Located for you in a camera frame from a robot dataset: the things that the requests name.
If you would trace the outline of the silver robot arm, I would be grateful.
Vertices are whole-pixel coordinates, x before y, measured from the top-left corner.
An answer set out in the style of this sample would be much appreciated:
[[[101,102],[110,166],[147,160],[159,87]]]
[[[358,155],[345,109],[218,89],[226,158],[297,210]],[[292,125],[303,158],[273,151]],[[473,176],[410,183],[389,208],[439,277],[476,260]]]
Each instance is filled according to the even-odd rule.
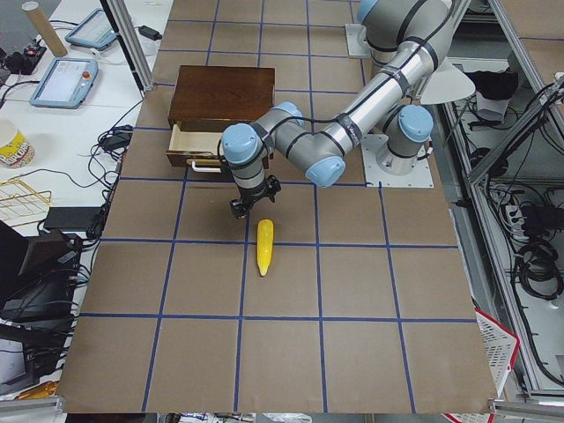
[[[239,190],[230,203],[238,218],[254,204],[280,191],[278,179],[264,172],[264,159],[279,152],[307,179],[329,187],[345,171],[345,155],[422,79],[442,64],[455,32],[454,2],[363,1],[357,20],[366,30],[371,51],[384,63],[356,98],[317,133],[289,101],[279,103],[250,123],[236,123],[223,131],[220,144],[224,166]]]

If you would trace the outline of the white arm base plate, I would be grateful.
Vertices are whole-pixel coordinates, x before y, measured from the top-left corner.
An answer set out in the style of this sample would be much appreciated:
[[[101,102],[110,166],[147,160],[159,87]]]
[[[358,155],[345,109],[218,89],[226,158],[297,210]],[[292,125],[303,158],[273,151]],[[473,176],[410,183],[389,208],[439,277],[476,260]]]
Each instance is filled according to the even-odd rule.
[[[346,24],[345,38],[350,58],[371,59],[372,49],[367,42],[367,29],[361,24]]]
[[[388,148],[383,134],[366,135],[360,144],[366,185],[371,188],[432,189],[433,176],[425,148],[413,158],[398,158]]]

